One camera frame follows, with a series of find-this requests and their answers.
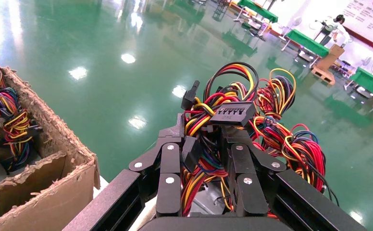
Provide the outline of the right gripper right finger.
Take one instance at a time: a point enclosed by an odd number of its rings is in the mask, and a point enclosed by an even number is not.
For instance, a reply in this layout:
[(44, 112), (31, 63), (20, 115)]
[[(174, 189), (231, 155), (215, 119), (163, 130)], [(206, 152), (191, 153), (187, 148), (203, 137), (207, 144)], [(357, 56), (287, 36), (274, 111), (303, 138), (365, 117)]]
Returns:
[(255, 147), (246, 130), (221, 128), (221, 162), (228, 173), (234, 211), (238, 217), (265, 217), (269, 207), (261, 187), (270, 174), (285, 164)]

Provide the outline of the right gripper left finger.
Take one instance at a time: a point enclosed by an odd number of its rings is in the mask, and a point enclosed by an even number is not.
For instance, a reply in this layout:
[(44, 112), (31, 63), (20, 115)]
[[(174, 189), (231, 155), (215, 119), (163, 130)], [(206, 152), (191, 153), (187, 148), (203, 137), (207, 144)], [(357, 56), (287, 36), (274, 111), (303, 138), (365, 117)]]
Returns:
[(141, 199), (156, 196), (158, 217), (181, 216), (181, 146), (184, 140), (184, 116), (178, 114), (176, 124), (159, 131), (155, 145), (129, 164), (140, 174)]

